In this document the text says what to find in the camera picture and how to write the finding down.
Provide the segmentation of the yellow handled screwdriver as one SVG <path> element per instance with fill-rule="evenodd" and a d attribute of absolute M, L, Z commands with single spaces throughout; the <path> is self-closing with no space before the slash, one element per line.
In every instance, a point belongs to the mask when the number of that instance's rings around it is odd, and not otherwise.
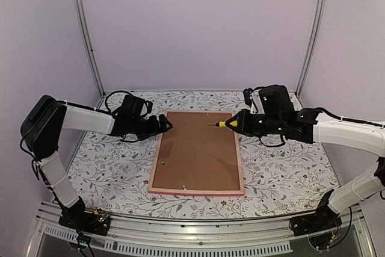
<path fill-rule="evenodd" d="M 218 128 L 233 129 L 233 128 L 236 128 L 238 126 L 238 121 L 237 120 L 234 120 L 234 121 L 231 121 L 231 122 L 219 121 L 219 122 L 214 123 L 214 124 L 207 124 L 207 126 L 208 127 L 215 126 L 215 127 L 218 127 Z"/>

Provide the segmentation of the pink wooden photo frame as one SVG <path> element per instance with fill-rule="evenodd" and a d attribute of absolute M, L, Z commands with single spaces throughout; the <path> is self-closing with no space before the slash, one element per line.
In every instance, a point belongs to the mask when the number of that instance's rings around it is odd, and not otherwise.
<path fill-rule="evenodd" d="M 208 127 L 228 111 L 167 111 L 173 128 L 159 138 L 149 179 L 152 194 L 236 197 L 245 193 L 239 140 L 228 128 Z"/>

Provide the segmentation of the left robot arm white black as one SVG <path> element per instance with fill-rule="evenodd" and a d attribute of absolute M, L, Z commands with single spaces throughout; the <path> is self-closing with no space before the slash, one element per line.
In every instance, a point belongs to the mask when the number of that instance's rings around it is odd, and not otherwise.
<path fill-rule="evenodd" d="M 117 108 L 89 107 L 42 96 L 20 127 L 20 149 L 32 160 L 35 177 L 44 182 L 57 202 L 67 208 L 66 219 L 76 229 L 85 229 L 89 216 L 80 208 L 84 201 L 74 189 L 60 155 L 60 141 L 66 131 L 95 132 L 133 143 L 169 131 L 173 125 L 163 114 L 152 114 L 153 103 L 126 92 Z"/>

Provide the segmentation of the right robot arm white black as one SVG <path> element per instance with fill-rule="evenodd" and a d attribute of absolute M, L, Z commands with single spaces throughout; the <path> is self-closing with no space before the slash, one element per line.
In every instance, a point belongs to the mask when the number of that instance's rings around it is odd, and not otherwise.
<path fill-rule="evenodd" d="M 239 135 L 261 139 L 277 135 L 320 144 L 334 158 L 333 167 L 343 184 L 325 193 L 311 218 L 323 231 L 334 215 L 384 191 L 384 122 L 338 116 L 323 107 L 296 109 L 284 85 L 246 88 L 246 108 L 221 126 Z"/>

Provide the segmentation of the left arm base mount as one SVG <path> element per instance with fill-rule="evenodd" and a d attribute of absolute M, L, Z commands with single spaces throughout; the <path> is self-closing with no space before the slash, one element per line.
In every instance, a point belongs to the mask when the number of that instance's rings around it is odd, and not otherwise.
<path fill-rule="evenodd" d="M 72 206 L 64 206 L 60 201 L 58 204 L 61 208 L 60 225 L 81 232 L 107 236 L 111 224 L 110 212 L 102 209 L 88 212 L 80 197 Z"/>

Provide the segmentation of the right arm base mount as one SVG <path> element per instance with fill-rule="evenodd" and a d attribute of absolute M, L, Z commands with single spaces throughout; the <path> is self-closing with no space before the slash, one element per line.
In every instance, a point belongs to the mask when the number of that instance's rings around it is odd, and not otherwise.
<path fill-rule="evenodd" d="M 295 237 L 337 228 L 342 224 L 339 213 L 335 213 L 328 207 L 332 192 L 334 189 L 323 195 L 314 213 L 290 219 L 289 228 Z"/>

